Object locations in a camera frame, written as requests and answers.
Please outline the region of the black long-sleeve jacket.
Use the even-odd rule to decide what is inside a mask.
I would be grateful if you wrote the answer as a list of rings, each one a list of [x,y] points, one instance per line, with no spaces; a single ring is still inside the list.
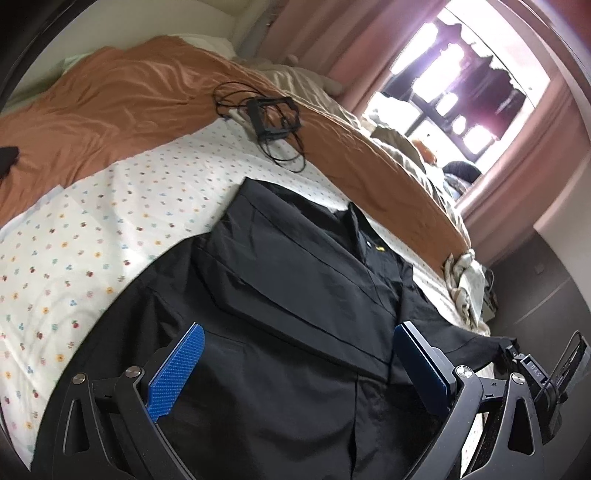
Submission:
[[[50,475],[71,376],[118,376],[197,323],[204,354],[160,423],[195,477],[400,479],[440,426],[394,354],[405,321],[456,365],[498,355],[499,339],[439,314],[358,207],[245,180],[211,231],[161,255],[92,328],[50,397],[32,470]]]

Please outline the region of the dark hanging clothes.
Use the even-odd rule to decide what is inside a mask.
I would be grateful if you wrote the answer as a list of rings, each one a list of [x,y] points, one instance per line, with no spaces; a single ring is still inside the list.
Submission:
[[[436,19],[419,33],[428,36],[426,46],[408,65],[394,68],[381,92],[401,101],[419,99],[446,130],[462,117],[467,128],[480,126],[501,139],[526,101],[510,73],[493,66],[495,56],[481,56],[467,43],[461,23]]]

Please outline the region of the crumpled patterned white cloth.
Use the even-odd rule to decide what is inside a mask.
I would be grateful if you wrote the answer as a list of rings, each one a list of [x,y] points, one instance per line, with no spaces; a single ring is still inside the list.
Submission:
[[[483,319],[486,277],[475,251],[469,249],[459,257],[450,254],[444,264],[444,279],[463,323],[470,330],[489,335]]]

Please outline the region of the floral white bed sheet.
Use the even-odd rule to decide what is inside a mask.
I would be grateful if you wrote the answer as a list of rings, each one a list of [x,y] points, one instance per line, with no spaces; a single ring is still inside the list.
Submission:
[[[101,316],[161,255],[211,231],[245,180],[286,188],[332,212],[355,205],[412,266],[415,283],[444,319],[486,335],[463,323],[418,253],[314,164],[301,172],[276,166],[245,129],[218,120],[55,189],[2,239],[2,409],[26,467],[50,397]]]

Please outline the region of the orange plush toy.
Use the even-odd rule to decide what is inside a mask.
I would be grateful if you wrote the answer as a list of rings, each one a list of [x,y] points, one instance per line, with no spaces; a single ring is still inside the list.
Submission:
[[[421,140],[413,139],[412,143],[415,146],[415,148],[419,151],[419,153],[421,154],[425,163],[427,163],[429,165],[433,165],[433,166],[437,165],[438,160],[437,160],[436,155]]]

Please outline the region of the pink right curtain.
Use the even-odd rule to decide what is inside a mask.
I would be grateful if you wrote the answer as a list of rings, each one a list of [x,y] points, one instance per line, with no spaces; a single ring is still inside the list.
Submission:
[[[589,151],[576,100],[557,76],[507,150],[459,202],[477,260],[490,265],[523,243]]]

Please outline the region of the pink curtain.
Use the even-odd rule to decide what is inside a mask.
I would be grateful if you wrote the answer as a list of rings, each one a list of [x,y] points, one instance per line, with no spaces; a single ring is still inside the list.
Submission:
[[[523,243],[589,151],[576,100],[557,76],[507,150],[459,202],[477,260],[490,265]]]
[[[339,103],[360,114],[391,66],[443,0],[288,1],[256,55],[273,62],[294,55],[305,69],[344,86]]]

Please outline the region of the black folded garment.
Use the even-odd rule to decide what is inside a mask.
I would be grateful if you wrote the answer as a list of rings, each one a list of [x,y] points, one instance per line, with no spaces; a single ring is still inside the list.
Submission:
[[[20,155],[16,146],[0,147],[0,178],[4,178],[11,167],[18,161]]]

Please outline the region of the orange-brown blanket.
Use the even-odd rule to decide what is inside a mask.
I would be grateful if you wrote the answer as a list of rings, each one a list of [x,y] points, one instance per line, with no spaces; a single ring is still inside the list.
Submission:
[[[127,50],[104,47],[79,61],[1,119],[2,144],[20,151],[1,183],[2,220],[55,186],[216,121],[213,91],[228,82],[279,94],[262,74],[171,36]],[[462,219],[445,212],[383,147],[334,115],[308,105],[300,112],[308,161],[428,264],[470,247]]]

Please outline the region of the pink left curtain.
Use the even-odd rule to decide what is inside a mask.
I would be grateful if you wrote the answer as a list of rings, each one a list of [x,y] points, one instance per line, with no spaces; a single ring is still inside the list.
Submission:
[[[256,55],[273,62],[294,55],[305,69],[344,86],[339,103],[360,114],[391,66],[443,0],[288,1]]]

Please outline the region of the white pillow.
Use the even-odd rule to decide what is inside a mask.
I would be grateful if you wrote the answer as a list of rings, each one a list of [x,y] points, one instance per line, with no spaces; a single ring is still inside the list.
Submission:
[[[200,34],[169,34],[169,37],[181,39],[183,42],[187,43],[192,47],[215,53],[225,58],[226,60],[231,60],[236,56],[235,47],[228,39],[225,38],[212,37]],[[60,63],[61,73],[66,73],[79,61],[85,59],[86,57],[92,54],[93,52],[87,52],[84,54],[78,54],[65,58]]]

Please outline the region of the cream padded headboard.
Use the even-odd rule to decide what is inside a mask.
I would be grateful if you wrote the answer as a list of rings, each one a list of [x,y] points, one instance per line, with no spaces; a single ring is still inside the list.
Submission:
[[[3,1],[1,104],[44,89],[61,62],[103,46],[204,34],[238,47],[267,1]]]

